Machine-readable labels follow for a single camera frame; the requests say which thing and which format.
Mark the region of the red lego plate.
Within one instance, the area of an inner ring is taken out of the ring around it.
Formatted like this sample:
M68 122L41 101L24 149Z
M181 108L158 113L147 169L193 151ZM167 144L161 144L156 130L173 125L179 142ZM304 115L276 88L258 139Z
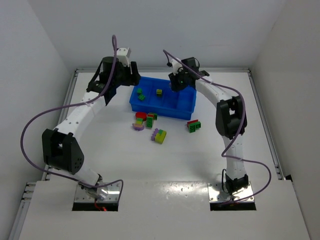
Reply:
M197 123L197 122L199 122L198 119L188 121L188 122L187 122L187 127L189 127L190 124Z

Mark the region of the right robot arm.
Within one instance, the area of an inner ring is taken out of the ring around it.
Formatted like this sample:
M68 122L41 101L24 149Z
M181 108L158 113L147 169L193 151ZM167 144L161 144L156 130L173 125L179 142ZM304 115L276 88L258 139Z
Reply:
M222 136L226 158L225 182L223 189L230 195L249 185L249 177L243 162L242 135L247 126L244 100L238 93L230 95L227 86L214 83L209 73L198 71L196 59L171 59L167 64L172 67L169 74L170 87L174 92L192 87L205 96L215 107L215 126Z

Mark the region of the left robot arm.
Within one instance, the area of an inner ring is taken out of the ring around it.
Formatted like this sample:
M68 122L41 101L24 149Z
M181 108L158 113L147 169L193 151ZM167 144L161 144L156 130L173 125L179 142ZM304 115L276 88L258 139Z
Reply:
M106 200L109 185L103 182L101 175L85 165L78 141L89 123L115 96L117 88L136 86L140 78L135 61L104 57L88 83L81 105L76 106L53 130L46 129L42 134L44 162L75 177L79 186L96 200Z

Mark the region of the green small lego brick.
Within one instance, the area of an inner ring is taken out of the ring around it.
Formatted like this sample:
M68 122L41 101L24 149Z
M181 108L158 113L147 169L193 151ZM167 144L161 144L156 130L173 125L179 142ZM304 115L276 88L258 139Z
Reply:
M138 95L140 95L140 94L143 93L143 90L141 88L138 88L136 92L137 92Z

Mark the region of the green four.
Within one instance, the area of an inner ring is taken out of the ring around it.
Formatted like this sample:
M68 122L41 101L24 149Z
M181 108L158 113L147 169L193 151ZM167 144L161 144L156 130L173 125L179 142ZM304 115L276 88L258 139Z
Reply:
M188 131L189 131L189 133L194 133L195 131L199 130L200 128L201 128L201 122L198 121L198 122L190 124L188 126Z

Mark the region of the lime curved lego brick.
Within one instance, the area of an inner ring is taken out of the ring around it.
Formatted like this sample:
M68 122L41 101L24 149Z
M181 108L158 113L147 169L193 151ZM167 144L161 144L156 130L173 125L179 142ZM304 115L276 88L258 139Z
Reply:
M156 96L161 97L163 95L163 90L162 89L157 89L156 90Z

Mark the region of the green number two lego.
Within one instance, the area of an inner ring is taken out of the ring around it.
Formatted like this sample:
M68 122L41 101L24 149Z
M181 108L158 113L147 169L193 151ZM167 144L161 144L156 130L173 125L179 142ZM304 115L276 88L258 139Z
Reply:
M138 96L138 99L139 99L140 101L144 101L144 100L146 99L146 96L143 95L143 94L140 94L140 95Z

